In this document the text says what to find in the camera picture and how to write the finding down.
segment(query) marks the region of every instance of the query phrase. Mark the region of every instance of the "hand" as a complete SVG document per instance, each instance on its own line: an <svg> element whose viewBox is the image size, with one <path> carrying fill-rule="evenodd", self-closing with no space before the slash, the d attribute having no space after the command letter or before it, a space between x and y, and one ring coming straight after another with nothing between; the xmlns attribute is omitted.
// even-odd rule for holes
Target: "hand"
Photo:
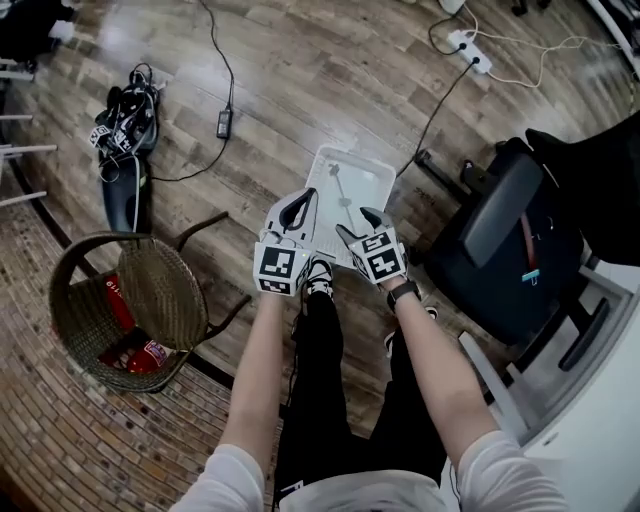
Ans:
<svg viewBox="0 0 640 512"><path fill-rule="evenodd" d="M317 206L318 194L308 188L271 207L255 245L253 279L258 290L291 297L298 293L313 260Z"/></svg>
<svg viewBox="0 0 640 512"><path fill-rule="evenodd" d="M373 227L373 235L358 237L342 224L336 226L338 235L351 252L355 268L373 284L405 276L404 246L396 238L390 217L375 208L360 208L360 212Z"/></svg>

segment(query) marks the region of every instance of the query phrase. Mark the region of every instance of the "black watch strap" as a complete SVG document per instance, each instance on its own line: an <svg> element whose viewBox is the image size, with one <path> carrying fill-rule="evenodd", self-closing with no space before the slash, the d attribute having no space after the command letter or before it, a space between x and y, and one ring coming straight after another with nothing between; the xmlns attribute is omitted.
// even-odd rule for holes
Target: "black watch strap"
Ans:
<svg viewBox="0 0 640 512"><path fill-rule="evenodd" d="M413 281L407 281L406 283L402 283L400 286L394 288L387 295L387 305L391 308L391 311L396 310L396 302L398 299L402 297L405 293L415 293L418 300L420 300L420 291L418 290L418 286Z"/></svg>

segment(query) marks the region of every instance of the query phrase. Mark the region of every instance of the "brick floor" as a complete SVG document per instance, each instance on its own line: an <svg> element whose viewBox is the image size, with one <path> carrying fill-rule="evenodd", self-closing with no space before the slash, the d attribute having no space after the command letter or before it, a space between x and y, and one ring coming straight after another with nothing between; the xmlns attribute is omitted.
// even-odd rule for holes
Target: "brick floor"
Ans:
<svg viewBox="0 0 640 512"><path fill-rule="evenodd" d="M86 375L51 329L61 253L29 204L0 209L1 464L43 511L167 510L216 447L230 392L189 366L157 395ZM266 508L271 489L270 475Z"/></svg>

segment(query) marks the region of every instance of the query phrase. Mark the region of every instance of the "forearm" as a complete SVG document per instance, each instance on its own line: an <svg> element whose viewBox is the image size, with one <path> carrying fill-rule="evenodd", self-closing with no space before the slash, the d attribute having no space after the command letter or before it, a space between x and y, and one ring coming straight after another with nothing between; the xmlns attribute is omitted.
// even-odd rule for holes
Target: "forearm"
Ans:
<svg viewBox="0 0 640 512"><path fill-rule="evenodd" d="M282 314L284 301L263 294L236 373L229 419L221 444L251 454L264 473L269 469L280 406Z"/></svg>
<svg viewBox="0 0 640 512"><path fill-rule="evenodd" d="M396 315L422 397L447 454L457 467L465 450L498 426L471 365L418 298L412 293L400 297Z"/></svg>

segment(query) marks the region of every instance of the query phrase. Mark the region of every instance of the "white plastic tray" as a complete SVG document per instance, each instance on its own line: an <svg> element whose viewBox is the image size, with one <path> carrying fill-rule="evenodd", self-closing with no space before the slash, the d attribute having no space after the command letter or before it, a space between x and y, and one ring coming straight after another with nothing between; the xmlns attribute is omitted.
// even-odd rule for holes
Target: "white plastic tray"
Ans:
<svg viewBox="0 0 640 512"><path fill-rule="evenodd" d="M314 187L319 196L313 237L316 251L343 267L354 268L349 250L336 233L336 224L343 224L356 235L372 233L360 208L384 211L395 179L396 171L389 165L330 144L320 146L307 178L307 187Z"/></svg>

